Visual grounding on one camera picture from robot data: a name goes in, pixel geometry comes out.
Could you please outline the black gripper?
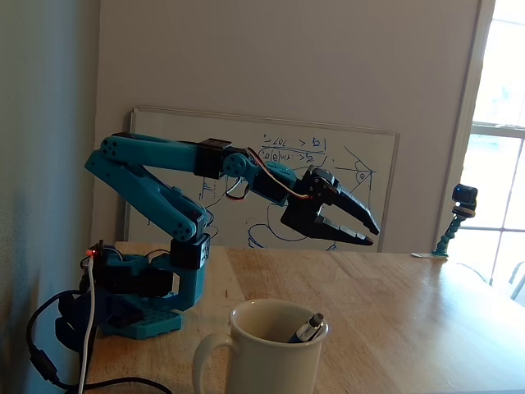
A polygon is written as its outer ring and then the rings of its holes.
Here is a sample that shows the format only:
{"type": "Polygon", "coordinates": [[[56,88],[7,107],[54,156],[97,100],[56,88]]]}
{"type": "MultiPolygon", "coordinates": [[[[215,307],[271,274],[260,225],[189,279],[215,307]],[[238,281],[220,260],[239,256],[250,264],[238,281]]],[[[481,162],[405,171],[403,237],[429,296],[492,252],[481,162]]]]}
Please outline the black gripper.
{"type": "Polygon", "coordinates": [[[290,195],[281,223],[312,239],[339,241],[352,245],[373,245],[369,237],[338,225],[322,214],[324,205],[335,205],[358,219],[372,234],[378,235],[380,227],[372,213],[356,199],[330,172],[310,166],[292,189],[299,198],[290,195]]]}

